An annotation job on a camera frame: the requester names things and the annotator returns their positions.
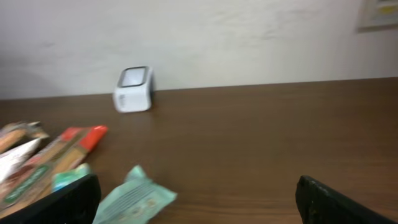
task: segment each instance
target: green packet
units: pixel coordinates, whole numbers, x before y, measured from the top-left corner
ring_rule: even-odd
[[[99,204],[93,224],[145,224],[176,196],[148,179],[141,166],[135,166],[124,183]]]

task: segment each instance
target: wooden table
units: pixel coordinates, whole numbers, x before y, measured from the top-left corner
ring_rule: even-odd
[[[301,223],[310,175],[398,221],[398,78],[158,91],[143,113],[111,95],[0,101],[2,124],[52,135],[105,124],[89,156],[103,196],[140,164],[178,199],[151,223]]]

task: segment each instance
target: light green wrapper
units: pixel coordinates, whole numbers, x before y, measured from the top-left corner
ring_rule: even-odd
[[[141,166],[135,166],[124,184],[100,203],[93,224],[145,224],[176,196],[148,179]]]

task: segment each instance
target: black object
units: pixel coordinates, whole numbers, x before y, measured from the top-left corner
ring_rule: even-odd
[[[98,178],[95,174],[88,174],[4,217],[0,224],[91,224],[100,200]]]
[[[297,184],[296,204],[304,224],[397,224],[309,176]]]

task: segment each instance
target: green label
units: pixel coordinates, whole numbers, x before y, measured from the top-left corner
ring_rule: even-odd
[[[19,184],[12,192],[10,192],[5,198],[4,202],[6,203],[13,203],[19,197],[25,193],[26,190],[28,190],[34,183],[37,182],[44,174],[45,172],[49,169],[49,166],[46,165],[41,165],[39,166],[32,175],[30,175],[26,180],[24,180],[21,184]]]

